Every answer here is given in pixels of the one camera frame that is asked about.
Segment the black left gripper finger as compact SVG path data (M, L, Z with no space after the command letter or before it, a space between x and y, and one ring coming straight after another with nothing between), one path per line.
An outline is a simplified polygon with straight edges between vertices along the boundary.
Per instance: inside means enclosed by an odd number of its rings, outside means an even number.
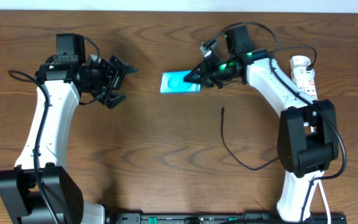
M129 65L125 62L122 63L122 71L123 73L136 73L138 72L138 69L135 68L133 65Z
M113 109L116 107L119 103L124 101L126 99L126 95L120 94L120 93L110 93L106 97L106 106L109 109Z

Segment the blue screen smartphone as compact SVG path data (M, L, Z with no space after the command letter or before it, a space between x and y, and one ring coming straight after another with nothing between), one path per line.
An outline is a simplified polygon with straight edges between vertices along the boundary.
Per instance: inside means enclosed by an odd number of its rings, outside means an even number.
M185 82L184 78L190 70L163 72L160 86L161 94L199 93L201 85Z

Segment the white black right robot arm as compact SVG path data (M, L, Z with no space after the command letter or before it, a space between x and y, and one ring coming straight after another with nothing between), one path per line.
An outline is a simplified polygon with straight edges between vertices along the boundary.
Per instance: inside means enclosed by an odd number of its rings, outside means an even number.
M256 89L278 115L277 159L285 169L283 190L276 204L275 223L316 223L310 211L316 188L325 172L346 149L336 126L336 110L329 100L318 100L314 92L314 60L294 56L292 73L282 71L274 50L257 49L249 37L248 23L231 24L220 31L229 51L223 60L216 53L216 39L201 45L203 61L184 81L208 88L222 88L240 78Z

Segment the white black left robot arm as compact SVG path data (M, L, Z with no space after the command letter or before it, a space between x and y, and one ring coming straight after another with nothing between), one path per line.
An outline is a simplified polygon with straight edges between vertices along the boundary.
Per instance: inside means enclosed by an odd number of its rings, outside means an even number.
M0 197L13 223L114 223L107 206L85 202L66 170L67 141L73 114L84 93L114 108L135 67L117 56L87 54L89 38L58 34L56 52L29 81L37 105L26 144L12 169L0 171Z

